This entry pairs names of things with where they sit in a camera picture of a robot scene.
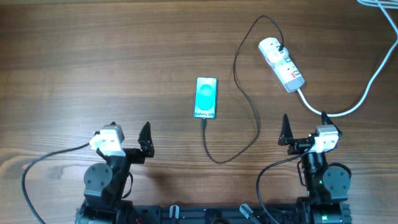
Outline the blue screen Galaxy smartphone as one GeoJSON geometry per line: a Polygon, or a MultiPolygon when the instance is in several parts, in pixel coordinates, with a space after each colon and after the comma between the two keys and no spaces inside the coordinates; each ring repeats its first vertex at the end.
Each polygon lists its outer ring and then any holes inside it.
{"type": "Polygon", "coordinates": [[[211,77],[198,77],[195,89],[193,116],[215,119],[218,80],[211,77]]]}

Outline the white USB charger plug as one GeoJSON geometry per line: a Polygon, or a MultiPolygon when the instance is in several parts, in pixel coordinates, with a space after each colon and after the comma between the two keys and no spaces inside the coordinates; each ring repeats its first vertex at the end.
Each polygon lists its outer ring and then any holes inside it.
{"type": "Polygon", "coordinates": [[[274,67],[275,64],[282,62],[286,57],[289,56],[289,53],[286,48],[279,51],[278,49],[271,50],[266,53],[266,61],[271,66],[274,67]]]}

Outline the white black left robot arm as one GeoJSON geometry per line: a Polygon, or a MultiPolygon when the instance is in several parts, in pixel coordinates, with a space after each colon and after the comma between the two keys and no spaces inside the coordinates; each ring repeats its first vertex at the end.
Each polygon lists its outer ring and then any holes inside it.
{"type": "Polygon", "coordinates": [[[132,178],[130,167],[143,164],[147,157],[154,156],[150,123],[139,133],[139,148],[123,148],[122,127],[115,122],[95,132],[89,145],[102,157],[104,163],[90,166],[84,175],[85,190],[81,207],[76,210],[75,223],[142,223],[141,215],[124,194],[128,178],[132,178]]]}

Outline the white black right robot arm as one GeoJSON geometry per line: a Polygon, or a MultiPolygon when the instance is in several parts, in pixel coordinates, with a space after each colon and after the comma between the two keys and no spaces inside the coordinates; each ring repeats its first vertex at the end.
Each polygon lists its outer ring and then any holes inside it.
{"type": "Polygon", "coordinates": [[[348,224],[353,221],[345,201],[351,184],[351,170],[341,163],[327,163],[326,153],[334,150],[343,133],[322,112],[322,124],[307,138],[295,138],[288,116],[283,115],[278,144],[288,146],[287,154],[300,157],[298,172],[307,196],[296,200],[297,223],[348,224]]]}

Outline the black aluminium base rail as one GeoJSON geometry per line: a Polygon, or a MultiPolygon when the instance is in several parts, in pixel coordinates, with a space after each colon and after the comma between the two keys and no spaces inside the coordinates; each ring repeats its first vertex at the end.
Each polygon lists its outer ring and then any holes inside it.
{"type": "Polygon", "coordinates": [[[348,204],[314,205],[305,210],[296,204],[271,204],[262,207],[179,207],[137,206],[118,216],[116,212],[81,208],[75,223],[352,223],[348,204]]]}

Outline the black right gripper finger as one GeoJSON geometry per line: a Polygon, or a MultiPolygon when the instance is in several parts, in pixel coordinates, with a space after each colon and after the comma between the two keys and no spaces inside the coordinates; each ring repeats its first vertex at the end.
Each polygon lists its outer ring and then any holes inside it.
{"type": "Polygon", "coordinates": [[[292,145],[293,143],[294,143],[294,137],[290,127],[289,118],[287,114],[284,114],[282,118],[282,129],[280,132],[278,145],[286,146],[286,145],[292,145]]]}
{"type": "Polygon", "coordinates": [[[325,111],[321,112],[321,121],[322,121],[322,125],[333,125],[333,122],[328,117],[328,115],[325,111]]]}

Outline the white power strip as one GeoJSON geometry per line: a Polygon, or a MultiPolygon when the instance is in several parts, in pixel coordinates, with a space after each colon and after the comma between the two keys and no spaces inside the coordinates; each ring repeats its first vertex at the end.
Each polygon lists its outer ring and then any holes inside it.
{"type": "MultiPolygon", "coordinates": [[[[274,37],[266,38],[262,40],[258,45],[259,50],[263,55],[265,61],[266,53],[275,49],[281,51],[281,46],[282,44],[274,37]]],[[[270,66],[270,68],[276,74],[282,86],[288,93],[297,91],[305,83],[302,74],[289,56],[286,57],[282,62],[275,64],[274,67],[270,66]]]]}

